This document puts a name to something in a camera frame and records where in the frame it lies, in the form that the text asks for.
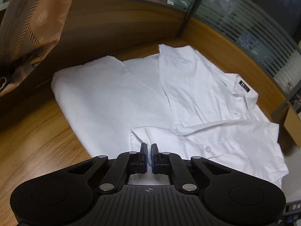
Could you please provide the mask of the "glass desk partition right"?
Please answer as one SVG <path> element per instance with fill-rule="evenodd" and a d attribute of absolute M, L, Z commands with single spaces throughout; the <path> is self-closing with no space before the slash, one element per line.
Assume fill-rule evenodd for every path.
<path fill-rule="evenodd" d="M 182 37 L 222 70 L 240 74 L 268 116 L 300 88 L 300 48 L 250 0 L 199 0 Z"/>

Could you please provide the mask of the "white short-sleeved shirt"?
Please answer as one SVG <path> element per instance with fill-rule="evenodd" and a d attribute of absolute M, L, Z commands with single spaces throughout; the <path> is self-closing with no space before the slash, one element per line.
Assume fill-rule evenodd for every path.
<path fill-rule="evenodd" d="M 277 186 L 289 172 L 279 126 L 257 105 L 257 92 L 190 46 L 161 44 L 146 58 L 107 56 L 63 69 L 52 91 L 93 157 L 155 143 L 161 152 L 201 156 Z"/>

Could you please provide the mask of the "orange patterned scarf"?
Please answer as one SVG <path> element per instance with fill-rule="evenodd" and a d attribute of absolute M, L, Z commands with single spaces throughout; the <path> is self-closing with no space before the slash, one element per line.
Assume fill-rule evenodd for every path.
<path fill-rule="evenodd" d="M 73 0 L 10 0 L 1 23 L 1 95 L 58 44 Z"/>

